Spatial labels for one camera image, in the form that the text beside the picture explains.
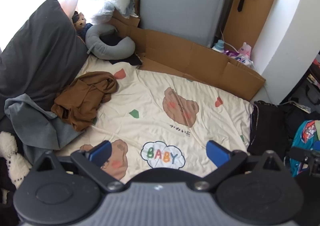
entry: brown cloth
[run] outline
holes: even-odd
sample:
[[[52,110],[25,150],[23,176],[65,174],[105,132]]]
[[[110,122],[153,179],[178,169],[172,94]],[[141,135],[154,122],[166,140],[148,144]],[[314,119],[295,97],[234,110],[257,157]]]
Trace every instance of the brown cloth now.
[[[88,72],[58,93],[51,111],[65,123],[81,131],[92,124],[99,104],[111,100],[118,90],[116,78],[109,72]]]

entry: bed sheet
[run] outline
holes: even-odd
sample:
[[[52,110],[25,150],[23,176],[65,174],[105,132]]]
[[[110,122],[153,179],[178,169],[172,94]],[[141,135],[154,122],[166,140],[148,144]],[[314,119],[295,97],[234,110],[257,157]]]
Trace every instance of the bed sheet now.
[[[214,140],[229,150],[246,151],[252,105],[221,89],[182,77],[110,64],[89,56],[78,76],[108,71],[118,92],[101,104],[96,121],[58,152],[70,155],[104,140],[111,156],[101,167],[123,183],[151,168],[181,169],[205,176],[216,169],[206,154]]]

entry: bear print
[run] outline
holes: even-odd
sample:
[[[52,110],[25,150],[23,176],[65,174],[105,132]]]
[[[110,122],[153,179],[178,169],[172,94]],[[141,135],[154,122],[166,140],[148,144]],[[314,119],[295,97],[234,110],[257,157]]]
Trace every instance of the bear print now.
[[[128,168],[128,160],[126,156],[128,152],[128,145],[121,139],[118,139],[112,142],[111,146],[111,156],[106,160],[101,169],[117,180],[120,180],[125,176],[125,172]],[[92,148],[92,145],[83,145],[80,147],[80,150],[89,151]]]
[[[192,127],[196,122],[196,114],[199,112],[198,103],[186,100],[170,87],[164,92],[162,105],[169,118],[175,122],[188,127]]]

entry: white plush toy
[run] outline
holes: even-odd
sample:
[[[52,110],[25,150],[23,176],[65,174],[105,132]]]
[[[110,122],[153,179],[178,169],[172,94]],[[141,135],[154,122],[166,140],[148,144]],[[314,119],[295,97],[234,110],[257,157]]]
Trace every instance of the white plush toy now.
[[[18,153],[17,143],[10,133],[0,133],[0,157],[6,159],[9,177],[15,187],[18,188],[29,173],[31,165]]]

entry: neck pillow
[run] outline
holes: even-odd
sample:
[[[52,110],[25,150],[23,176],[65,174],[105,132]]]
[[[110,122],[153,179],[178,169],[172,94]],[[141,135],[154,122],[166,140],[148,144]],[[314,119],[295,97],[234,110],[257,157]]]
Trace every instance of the neck pillow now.
[[[116,28],[110,24],[97,24],[90,27],[85,35],[88,54],[92,52],[103,60],[121,60],[130,57],[135,50],[135,43],[130,37],[123,38],[118,44],[111,46],[101,41],[100,36],[115,35]]]

